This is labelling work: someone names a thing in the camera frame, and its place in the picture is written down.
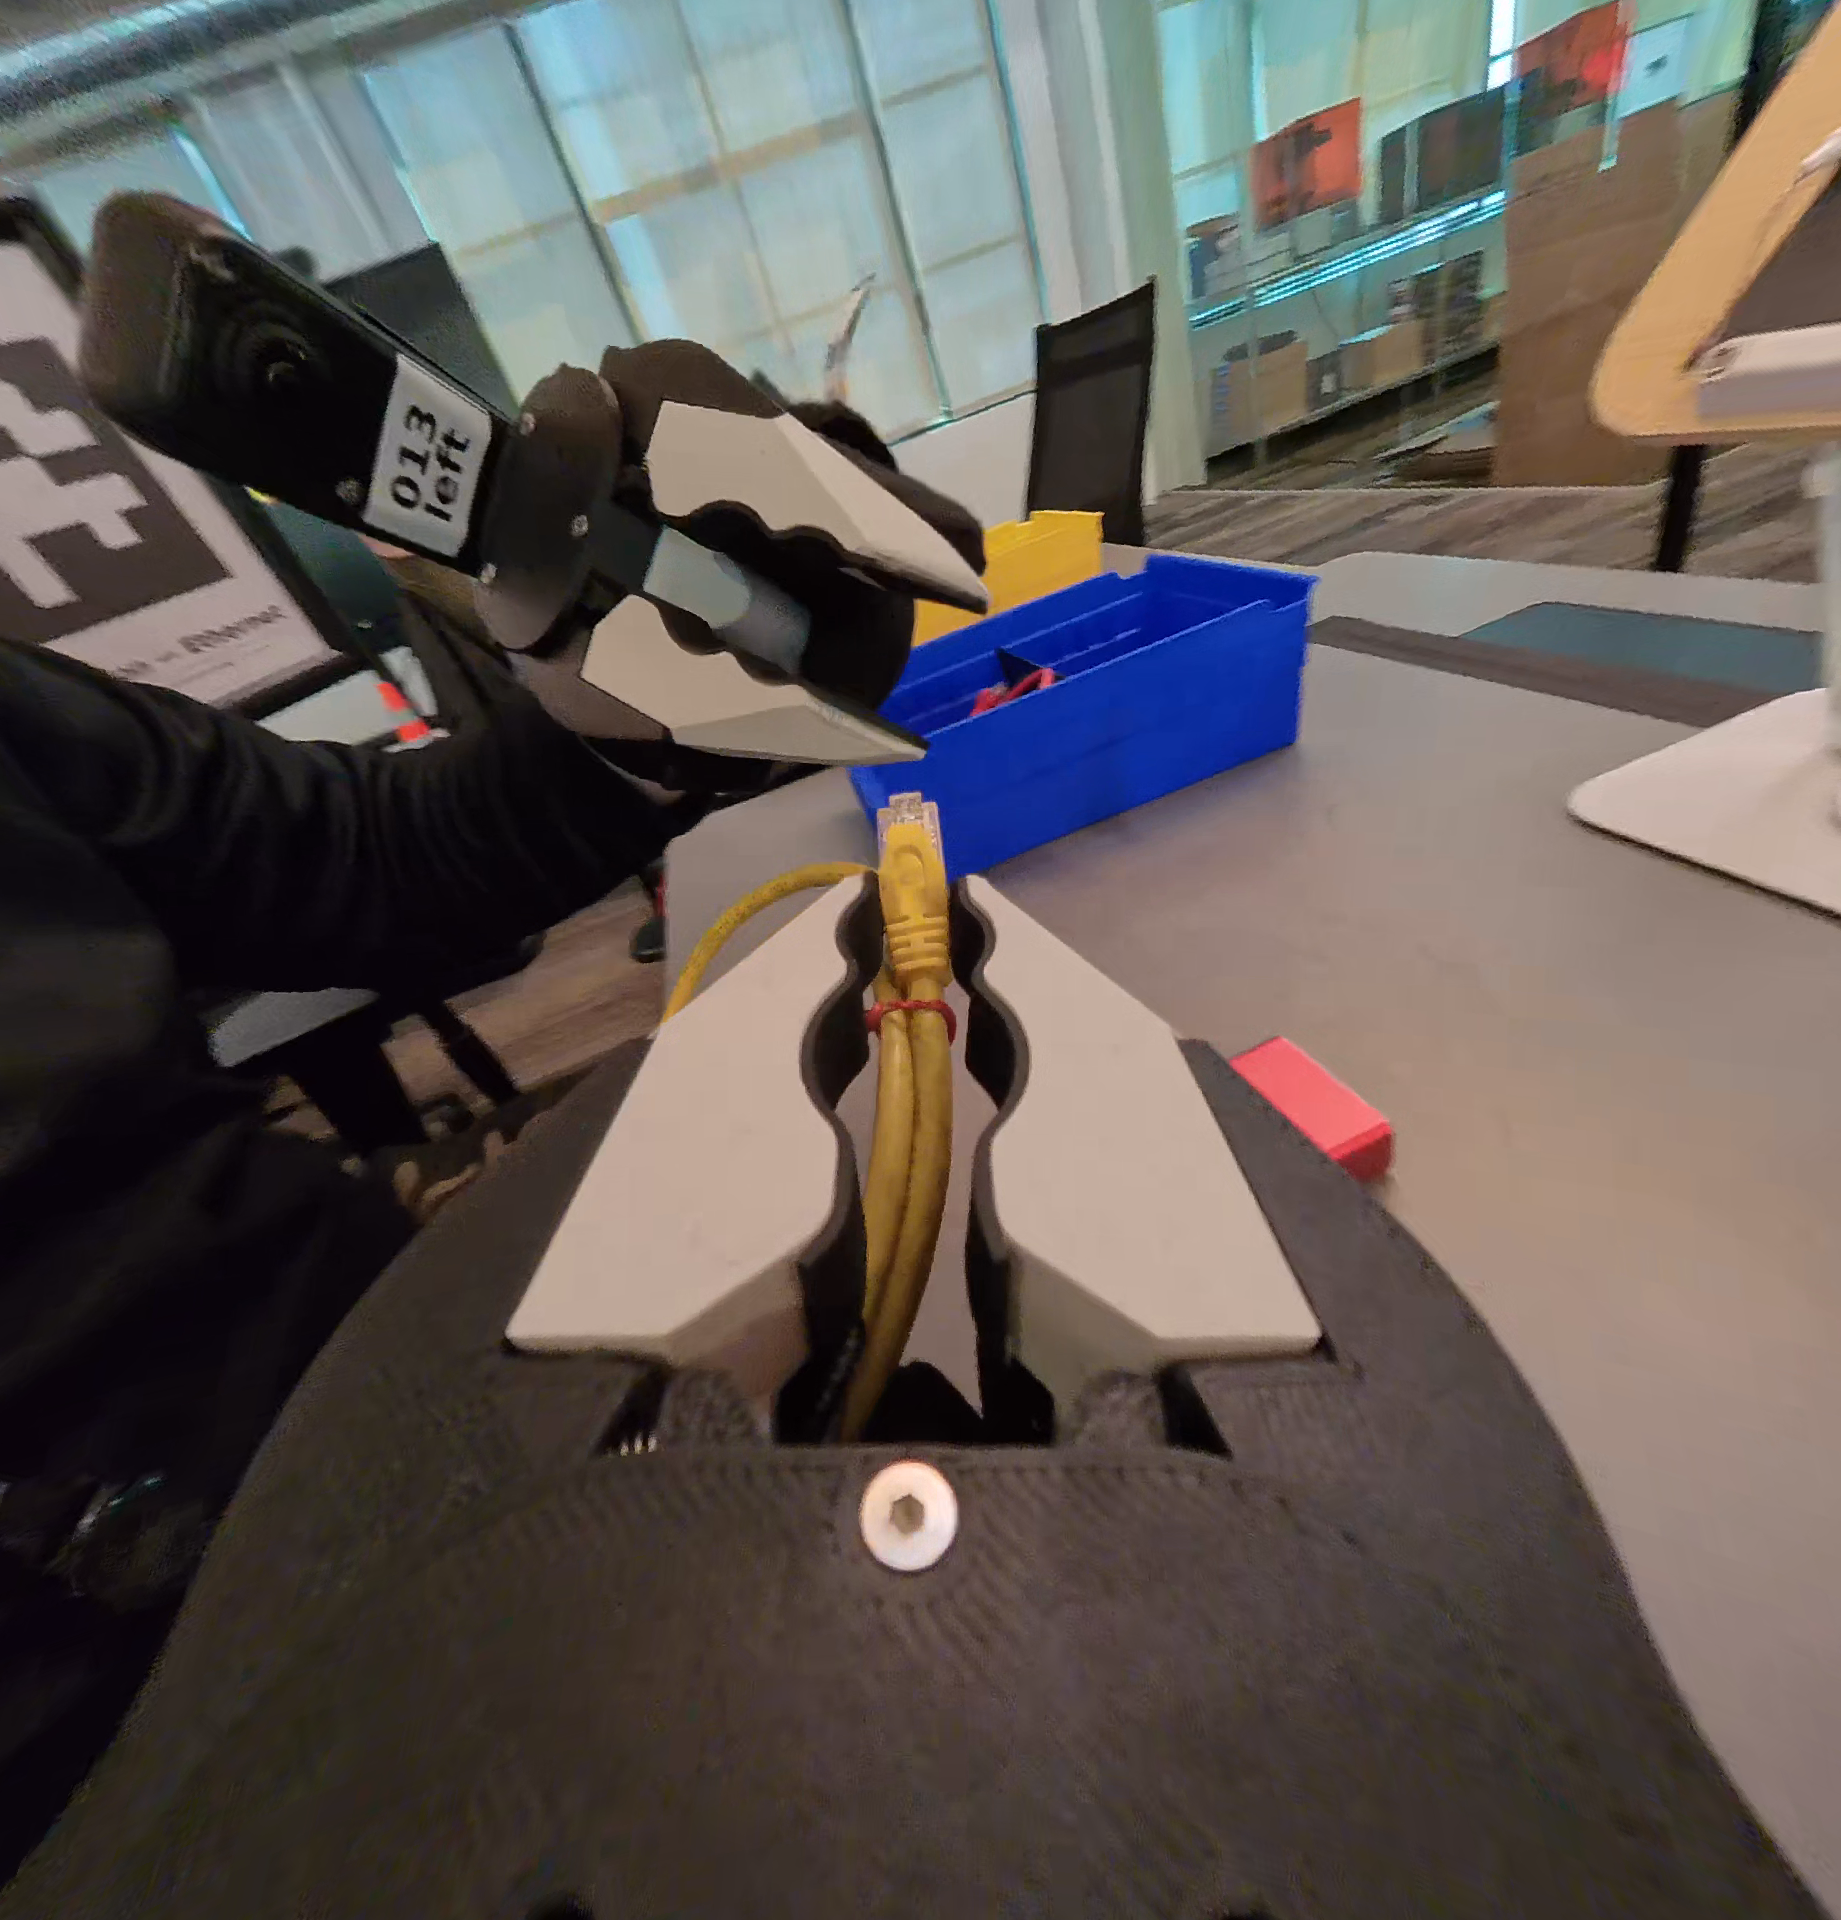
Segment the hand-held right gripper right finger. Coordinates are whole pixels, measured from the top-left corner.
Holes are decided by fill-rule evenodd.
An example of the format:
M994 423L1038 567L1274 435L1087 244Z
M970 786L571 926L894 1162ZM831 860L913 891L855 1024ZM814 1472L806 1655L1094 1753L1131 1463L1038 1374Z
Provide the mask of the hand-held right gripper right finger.
M967 1297L989 1432L1110 1376L1316 1357L1323 1329L1171 1024L989 880L956 883L973 1145Z

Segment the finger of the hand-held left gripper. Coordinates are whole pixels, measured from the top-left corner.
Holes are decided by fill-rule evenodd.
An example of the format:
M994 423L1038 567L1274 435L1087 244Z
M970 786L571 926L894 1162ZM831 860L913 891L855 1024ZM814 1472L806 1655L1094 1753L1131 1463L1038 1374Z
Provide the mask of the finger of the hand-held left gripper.
M682 750L793 766L915 766L927 744L879 714L739 655L673 637L668 610L632 595L589 632L578 684L650 722Z
M702 540L739 525L773 542L811 542L910 601L987 610L983 563L860 466L786 414L759 418L665 398L645 447L652 505Z

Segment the person's left forearm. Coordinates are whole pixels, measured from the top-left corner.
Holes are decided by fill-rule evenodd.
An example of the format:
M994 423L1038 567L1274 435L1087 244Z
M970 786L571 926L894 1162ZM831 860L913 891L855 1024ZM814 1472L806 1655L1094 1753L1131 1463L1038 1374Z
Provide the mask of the person's left forearm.
M0 1081L129 1058L173 986L446 972L640 875L751 770L635 780L515 696L466 739L299 744L0 638Z

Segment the person's left hand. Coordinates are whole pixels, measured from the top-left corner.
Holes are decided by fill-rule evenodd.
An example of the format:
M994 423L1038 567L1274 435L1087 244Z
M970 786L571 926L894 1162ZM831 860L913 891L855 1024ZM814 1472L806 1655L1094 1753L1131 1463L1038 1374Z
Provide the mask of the person's left hand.
M973 517L947 495L905 473L896 466L889 447L882 444L879 433L845 403L786 403L763 386L755 383L748 375L741 375L737 369L720 361L710 348L685 341L657 341L635 348L610 348L599 357L597 375L612 390L619 403L624 466L628 467L628 472L640 475L643 493L654 517L657 514L652 505L650 480L645 472L645 447L660 400L676 398L725 409L730 414L751 414L759 418L786 414L789 418L810 426L829 444L847 450L860 466L879 467L882 472L884 485L896 495L910 502L930 520L935 520L970 563L983 563L986 567L983 531L976 517ZM789 579L794 579L799 575L810 576L823 572L825 567L852 570L851 565L839 563L835 558L823 553L810 540L763 540L756 534L744 531L739 525L728 525L725 531L710 529L701 542L739 559L744 565L771 579L778 586L786 586Z

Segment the black monitor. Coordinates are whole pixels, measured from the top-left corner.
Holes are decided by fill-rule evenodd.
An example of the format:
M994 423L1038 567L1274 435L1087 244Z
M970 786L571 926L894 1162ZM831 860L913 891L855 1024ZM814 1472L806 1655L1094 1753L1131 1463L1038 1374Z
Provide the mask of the black monitor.
M516 418L506 371L436 242L327 276L326 289L385 326L501 416Z

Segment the small red block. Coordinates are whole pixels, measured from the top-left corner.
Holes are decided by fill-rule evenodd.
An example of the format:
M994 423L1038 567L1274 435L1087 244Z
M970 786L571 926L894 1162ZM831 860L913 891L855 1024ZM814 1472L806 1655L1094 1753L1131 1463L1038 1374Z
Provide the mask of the small red block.
M1386 1176L1392 1128L1373 1104L1287 1038L1254 1044L1228 1058L1234 1076L1358 1182Z

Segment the yellow plastic bin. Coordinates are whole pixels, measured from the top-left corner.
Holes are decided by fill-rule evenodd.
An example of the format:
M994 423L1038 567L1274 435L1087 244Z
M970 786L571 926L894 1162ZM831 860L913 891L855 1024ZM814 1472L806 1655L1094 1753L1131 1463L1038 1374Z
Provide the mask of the yellow plastic bin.
M1079 586L1101 570L1101 514L1088 510L1038 510L1021 520L983 527L981 615L942 602L913 608L913 646L950 637L987 615L1002 615L1030 601Z

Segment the black office chair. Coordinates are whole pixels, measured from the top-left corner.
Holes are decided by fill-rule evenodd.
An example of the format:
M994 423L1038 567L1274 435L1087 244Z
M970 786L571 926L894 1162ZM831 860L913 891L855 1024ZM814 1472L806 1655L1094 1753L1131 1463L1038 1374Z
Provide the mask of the black office chair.
M1027 514L1092 512L1100 537L1145 546L1155 278L1034 330Z

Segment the printed marker board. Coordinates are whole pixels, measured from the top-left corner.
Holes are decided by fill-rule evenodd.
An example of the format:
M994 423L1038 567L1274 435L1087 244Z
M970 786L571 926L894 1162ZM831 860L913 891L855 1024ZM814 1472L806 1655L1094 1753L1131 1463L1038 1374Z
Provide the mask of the printed marker board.
M0 638L263 711L351 662L270 518L119 431L76 369L79 268L0 195Z

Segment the blue plastic bin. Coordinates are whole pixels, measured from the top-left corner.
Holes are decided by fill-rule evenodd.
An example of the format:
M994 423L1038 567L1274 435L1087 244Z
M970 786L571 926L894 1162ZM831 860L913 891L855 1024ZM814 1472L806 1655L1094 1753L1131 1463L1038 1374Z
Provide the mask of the blue plastic bin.
M937 805L951 877L1105 823L1290 747L1316 579L1151 553L919 646L884 715L915 766L851 770L867 820L899 792ZM1059 684L969 718L979 691L1049 666Z

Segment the storage shelves with boxes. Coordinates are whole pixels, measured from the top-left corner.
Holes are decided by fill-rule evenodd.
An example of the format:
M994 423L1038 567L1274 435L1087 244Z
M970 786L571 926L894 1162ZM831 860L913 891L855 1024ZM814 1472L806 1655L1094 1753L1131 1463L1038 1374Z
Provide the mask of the storage shelves with boxes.
M1155 4L1211 456L1444 377L1644 278L1714 173L1752 4Z

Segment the clear plastic lid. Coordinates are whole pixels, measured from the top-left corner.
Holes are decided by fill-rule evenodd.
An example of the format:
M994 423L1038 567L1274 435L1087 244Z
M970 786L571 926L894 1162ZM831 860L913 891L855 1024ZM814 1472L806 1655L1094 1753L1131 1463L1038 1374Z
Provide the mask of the clear plastic lid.
M1841 321L1725 338L1692 363L1702 420L1795 431L1841 414ZM1793 693L1581 783L1571 816L1841 920L1841 441L1806 467L1820 691Z

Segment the dark desk mat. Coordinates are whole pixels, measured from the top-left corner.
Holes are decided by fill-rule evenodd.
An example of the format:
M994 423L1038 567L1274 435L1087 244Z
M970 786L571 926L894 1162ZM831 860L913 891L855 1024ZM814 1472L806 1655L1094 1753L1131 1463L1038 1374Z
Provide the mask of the dark desk mat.
M1537 602L1463 637L1331 615L1310 641L1697 730L1820 684L1811 632L1572 602Z

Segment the cardboard box stack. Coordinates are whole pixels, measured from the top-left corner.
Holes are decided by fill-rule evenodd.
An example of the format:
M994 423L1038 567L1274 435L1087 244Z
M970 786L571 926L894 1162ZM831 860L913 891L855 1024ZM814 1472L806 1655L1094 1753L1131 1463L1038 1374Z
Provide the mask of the cardboard box stack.
M1497 489L1650 485L1663 450L1607 433L1588 390L1600 349L1716 176L1736 95L1664 100L1514 163L1497 302Z

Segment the wooden edged dark board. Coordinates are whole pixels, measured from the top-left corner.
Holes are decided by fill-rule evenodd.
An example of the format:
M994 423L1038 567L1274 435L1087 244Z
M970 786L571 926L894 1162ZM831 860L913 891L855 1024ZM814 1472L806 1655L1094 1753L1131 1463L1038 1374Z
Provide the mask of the wooden edged dark board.
M1588 400L1609 435L1647 445L1841 439L1841 409L1703 416L1692 371L1773 249L1823 193L1821 177L1797 173L1839 128L1841 4L1823 15L1605 341Z

